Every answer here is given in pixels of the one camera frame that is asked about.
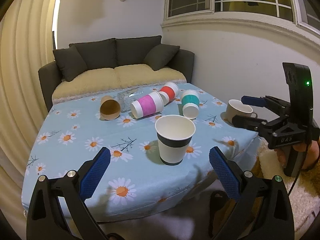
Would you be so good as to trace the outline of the right hand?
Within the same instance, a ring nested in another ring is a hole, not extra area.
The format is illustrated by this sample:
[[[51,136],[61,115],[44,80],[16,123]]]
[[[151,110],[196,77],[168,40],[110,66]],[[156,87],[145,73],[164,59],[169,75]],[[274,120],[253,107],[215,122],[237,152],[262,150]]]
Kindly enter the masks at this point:
[[[306,144],[304,142],[300,144],[293,145],[293,148],[298,152],[304,152],[306,148]],[[284,151],[281,149],[274,150],[277,154],[278,161],[282,166],[286,163],[286,157]],[[302,167],[302,170],[311,169],[315,163],[317,163],[317,159],[319,158],[319,141],[312,141],[311,145],[308,147],[308,152],[306,154],[306,158]]]

